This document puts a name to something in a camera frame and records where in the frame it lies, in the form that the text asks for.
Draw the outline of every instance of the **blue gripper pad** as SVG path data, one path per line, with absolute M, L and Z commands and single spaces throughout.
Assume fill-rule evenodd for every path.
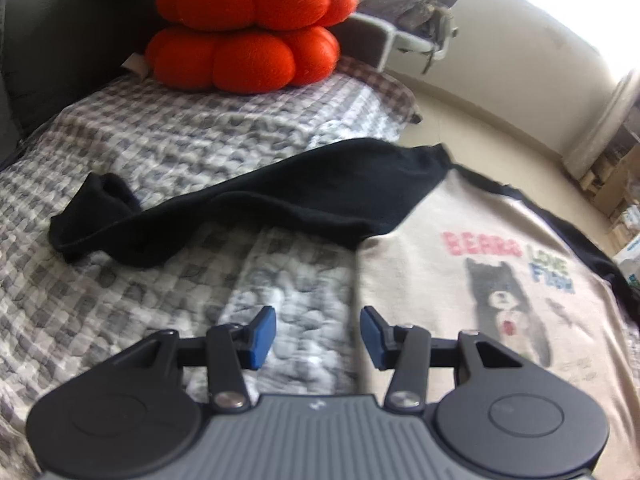
M 249 370 L 260 369 L 276 337 L 276 311 L 273 307 L 268 307 L 264 319 L 254 329 L 254 343 L 249 348 Z
M 360 337 L 369 352 L 373 365 L 378 370 L 385 369 L 384 337 L 380 327 L 376 325 L 367 311 L 360 311 Z

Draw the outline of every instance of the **beige floor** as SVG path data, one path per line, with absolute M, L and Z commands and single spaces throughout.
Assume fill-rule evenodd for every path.
M 538 205 L 568 220 L 609 256 L 609 221 L 581 194 L 560 167 L 510 134 L 416 91 L 424 119 L 400 137 L 404 146 L 444 143 L 453 159 L 504 184 L 521 189 Z

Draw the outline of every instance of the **checkered blanket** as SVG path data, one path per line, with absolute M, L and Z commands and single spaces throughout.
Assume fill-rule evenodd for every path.
M 24 438 L 37 398 L 161 328 L 199 336 L 271 304 L 278 333 L 252 394 L 354 389 L 353 253 L 239 219 L 205 225 L 158 268 L 102 253 L 70 266 L 47 242 L 49 218 L 88 172 L 119 174 L 148 208 L 336 140 L 396 140 L 414 113 L 407 88 L 351 59 L 321 83 L 258 96 L 123 76 L 63 110 L 0 173 L 0 478 L 37 475 Z M 202 398 L 204 375 L 186 386 Z

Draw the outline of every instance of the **ribbed gray panel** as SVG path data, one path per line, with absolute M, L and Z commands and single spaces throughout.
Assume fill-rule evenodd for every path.
M 264 396 L 248 413 L 215 417 L 181 459 L 136 480 L 481 478 L 445 455 L 418 418 L 384 412 L 371 396 Z

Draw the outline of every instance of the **metal screw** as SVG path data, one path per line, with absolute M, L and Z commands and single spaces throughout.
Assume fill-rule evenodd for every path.
M 233 408 L 242 408 L 246 404 L 246 397 L 238 392 L 220 392 L 213 398 L 220 408 L 231 410 Z
M 405 390 L 393 392 L 389 400 L 398 408 L 417 408 L 420 406 L 420 397 Z

